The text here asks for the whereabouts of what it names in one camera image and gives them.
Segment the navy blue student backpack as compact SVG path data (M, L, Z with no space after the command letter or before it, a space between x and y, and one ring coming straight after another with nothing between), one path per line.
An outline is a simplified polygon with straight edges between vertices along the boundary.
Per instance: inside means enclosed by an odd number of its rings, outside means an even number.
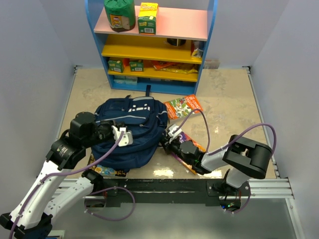
M154 155L168 123L165 104L150 96L151 85L141 97L112 98L95 111L99 125L109 121L126 127L132 133L133 143L117 146L99 164L114 170L128 172L146 165Z

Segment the orange Treehouse book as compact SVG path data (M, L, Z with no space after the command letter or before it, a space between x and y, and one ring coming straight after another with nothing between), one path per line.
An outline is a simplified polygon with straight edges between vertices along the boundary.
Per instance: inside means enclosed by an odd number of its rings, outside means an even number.
M167 101L164 102L164 105L166 106L170 121L183 119L194 109L203 111L203 108L195 95L188 95Z

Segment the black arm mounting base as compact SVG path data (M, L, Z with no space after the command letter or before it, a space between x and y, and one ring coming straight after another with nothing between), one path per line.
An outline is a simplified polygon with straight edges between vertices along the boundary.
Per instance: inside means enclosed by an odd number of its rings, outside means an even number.
M119 207L131 203L129 190L139 204L204 204L220 206L221 203L245 199L251 195L249 184L244 183L239 192L224 191L223 179L107 179L94 189L89 198L103 199L102 189L107 191L106 206Z

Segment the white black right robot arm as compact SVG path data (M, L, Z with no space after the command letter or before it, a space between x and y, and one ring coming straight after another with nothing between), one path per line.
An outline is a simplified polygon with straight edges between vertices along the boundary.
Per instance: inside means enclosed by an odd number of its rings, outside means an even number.
M212 188L220 193L232 196L250 178L264 179L273 151L269 146L246 137L232 135L231 144L216 154L203 152L192 140L180 142L179 137L169 135L160 140L167 154L173 153L192 170L200 175L211 173L217 168L230 165L222 182Z

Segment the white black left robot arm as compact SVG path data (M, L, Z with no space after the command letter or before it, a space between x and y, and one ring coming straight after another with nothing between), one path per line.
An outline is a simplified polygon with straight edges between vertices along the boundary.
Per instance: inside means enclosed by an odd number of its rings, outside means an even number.
M81 112L71 121L46 156L32 187L10 213L2 214L0 224L10 231L9 238L44 239L52 230L53 219L73 203L103 191L103 177L88 165L75 169L89 147L113 139L115 143L96 163L118 146L124 133L113 122L96 123L95 114Z

